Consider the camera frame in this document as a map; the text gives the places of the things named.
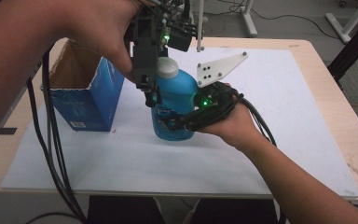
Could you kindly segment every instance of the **bottle cap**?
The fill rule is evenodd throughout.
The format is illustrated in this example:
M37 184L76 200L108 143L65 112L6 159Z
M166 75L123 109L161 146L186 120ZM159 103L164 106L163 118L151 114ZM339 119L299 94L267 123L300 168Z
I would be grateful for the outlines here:
M178 75L179 65L171 58L158 58L158 75L162 78L173 78Z

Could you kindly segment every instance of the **floor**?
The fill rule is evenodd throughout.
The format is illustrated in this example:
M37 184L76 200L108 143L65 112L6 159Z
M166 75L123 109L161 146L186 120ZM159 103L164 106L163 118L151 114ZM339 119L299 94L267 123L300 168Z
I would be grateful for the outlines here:
M323 60L332 61L344 48L344 44L335 38L322 34L319 29L309 21L284 17L277 20L265 20L255 14L268 18L281 15L297 15L315 21L328 34L337 36L328 21L324 18L326 12L332 12L341 24L356 10L357 1L348 0L346 7L338 7L338 0L258 0L254 1L251 16L258 32L257 38L285 38L306 39L316 48ZM205 0L205 12L221 13L228 11L230 3L216 0ZM238 14L225 14L220 16L209 15L205 27L207 36L246 37L243 21ZM78 200L87 211L88 197L79 196ZM193 206L193 198L167 198L158 197L162 214L168 224L182 223L186 213ZM53 211L68 211L61 198L54 193L0 193L0 223L25 223L32 217ZM46 217L36 223L78 223L67 217Z

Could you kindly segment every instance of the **white paper sheet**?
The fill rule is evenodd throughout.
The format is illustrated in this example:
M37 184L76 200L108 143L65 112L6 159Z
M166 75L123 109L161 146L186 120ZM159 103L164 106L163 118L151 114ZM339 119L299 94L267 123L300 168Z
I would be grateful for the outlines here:
M207 48L170 57L193 77L197 64L247 51L249 58L222 81L251 101L278 147L327 187L358 197L337 145L288 50ZM46 113L39 109L42 129ZM208 134L183 142L158 139L143 93L125 82L111 133L74 132L58 114L68 175L76 191L271 197L260 174L235 148ZM9 189L54 189L30 123L1 185Z

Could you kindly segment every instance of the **blue plastic bottle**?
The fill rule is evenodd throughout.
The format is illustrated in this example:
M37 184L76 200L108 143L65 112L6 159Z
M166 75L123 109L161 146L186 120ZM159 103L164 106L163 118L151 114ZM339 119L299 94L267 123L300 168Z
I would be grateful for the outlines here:
M191 138L193 132L185 128L169 131L159 120L176 114L185 115L194 110L193 98L198 90L196 80L187 72L180 70L175 60L160 57L156 84L159 86L162 100L162 104L151 108L156 136L169 141Z

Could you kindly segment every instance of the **wire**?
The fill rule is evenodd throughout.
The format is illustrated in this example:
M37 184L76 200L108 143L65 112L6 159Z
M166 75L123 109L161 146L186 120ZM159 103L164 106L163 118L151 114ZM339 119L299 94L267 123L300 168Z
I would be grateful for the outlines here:
M305 17L301 17L301 16L296 16L296 15L282 15L282 16L278 16L278 17L273 17L273 18L266 18L266 17L263 17L261 16L258 12L256 12L254 9L252 9L252 11L257 15L259 16L261 19L264 19L264 20L269 20L269 21L272 21L272 20L277 20L279 18L283 18L283 17L294 17L294 18L300 18L300 19L303 19L303 20L306 20L306 21L309 21L311 23L313 23L318 29L319 31L322 32L322 34L328 36L328 37L331 37L333 39L340 39L339 37L336 37L336 36L332 36L332 35L329 35L327 34L324 30L322 30L322 28L318 25L318 23L316 23L315 21L312 21L308 18L305 18Z
M232 2L232 1L226 1L226 0L217 0L219 2L223 2L223 3L230 3L230 4L233 4L233 6L229 7L228 10L229 12L222 12L222 13L217 13L217 14L213 14L213 13L204 13L204 14L210 14L210 15L223 15L223 14L228 14L228 13L240 13L238 12L238 9L240 9L240 7L244 7L244 5L242 4L244 0L242 0L240 3L236 3L236 2ZM322 32L322 34L330 37L330 38L333 38L333 39L339 39L339 37L336 37L336 36L333 36L333 35L329 35L328 33L326 33L319 25L318 23L316 23L315 21L312 21L308 18L305 18L305 17L301 17L301 16L297 16L297 15L281 15L281 16L278 16L278 17L273 17L273 18L267 18L267 17L264 17L262 15L260 15L258 12L256 12L253 8L251 8L251 10L258 16L260 17L261 19L264 19L264 20L269 20L269 21L273 21L273 20L277 20L277 19L280 19L280 18L284 18L284 17L294 17L294 18L300 18L300 19L303 19L303 20L306 20L306 21L309 21L311 22L312 24L314 24L318 29L319 31Z
M248 109L251 112L252 116L255 118L255 121L257 123L259 123L259 124L257 124L257 126L261 125L261 127L262 127L260 132L272 143L272 145L274 145L276 147L277 144L275 142L275 139L274 139L274 136L272 135L271 130L269 129L269 126L264 121L264 119L261 117L261 115L258 113L257 109L252 105L252 103L250 103L248 100L246 100L243 97L239 99L239 103L241 103L243 105L246 105L246 107L248 107ZM263 129L264 129L264 131L266 131L268 136L266 136L264 134L264 132L262 131Z
M33 119L34 119L34 128L36 132L36 136L40 142L40 145L43 149L45 159L48 164L48 169L54 181L54 185L61 195L64 202L67 204L69 209L75 215L75 217L82 223L86 223L87 219L83 214L80 205L78 204L75 195L72 191L68 174L66 172L65 161L63 158L62 153L62 145L60 140L60 135L57 126L57 120L54 113L54 106L52 103L52 97L49 87L49 77L48 77L48 56L49 56L49 49L44 55L42 59L42 91L44 93L45 105L47 110L47 120L48 120L48 144L46 145L45 140L42 136L40 131L38 116L37 116L37 109L36 109L36 102L34 98L34 87L32 84L32 80L29 78L27 81L28 92L30 95L30 102L31 102L31 109L33 112ZM53 140L55 154L57 158L57 162L60 167L60 174L61 177L58 175L57 170L55 168L54 159L53 159L53 152L52 152L52 144L51 140Z
M42 214L40 216L34 217L31 220L27 221L25 224L32 224L35 221L39 220L40 218L51 217L51 216L71 217L71 218L77 219L77 217L72 214L67 214L67 213L62 213L62 212L51 212L51 213L46 213L46 214Z

